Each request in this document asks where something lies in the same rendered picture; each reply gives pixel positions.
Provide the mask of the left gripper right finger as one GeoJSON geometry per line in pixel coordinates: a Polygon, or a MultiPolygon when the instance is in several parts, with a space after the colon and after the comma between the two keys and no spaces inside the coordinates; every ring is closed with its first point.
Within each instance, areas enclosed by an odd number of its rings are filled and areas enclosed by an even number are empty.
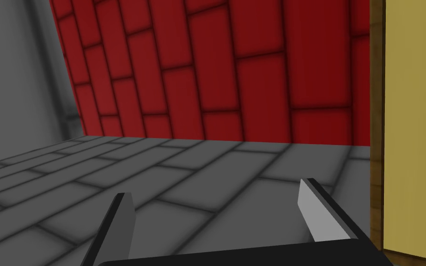
{"type": "Polygon", "coordinates": [[[312,178],[301,179],[298,207],[315,242],[356,239],[357,236],[332,206],[329,194],[312,178]]]}

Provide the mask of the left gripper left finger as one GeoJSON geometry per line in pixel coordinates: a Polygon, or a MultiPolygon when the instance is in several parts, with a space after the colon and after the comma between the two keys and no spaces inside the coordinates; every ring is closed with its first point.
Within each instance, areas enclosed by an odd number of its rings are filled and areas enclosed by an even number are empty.
{"type": "Polygon", "coordinates": [[[131,193],[118,193],[91,245],[91,266],[114,266],[128,260],[136,213],[131,193]]]}

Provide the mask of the yellow door leaf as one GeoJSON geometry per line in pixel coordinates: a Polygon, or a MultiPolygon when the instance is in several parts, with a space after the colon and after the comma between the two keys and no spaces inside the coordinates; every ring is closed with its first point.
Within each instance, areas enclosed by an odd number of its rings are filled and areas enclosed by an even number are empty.
{"type": "Polygon", "coordinates": [[[426,0],[386,0],[384,241],[426,258],[426,0]]]}

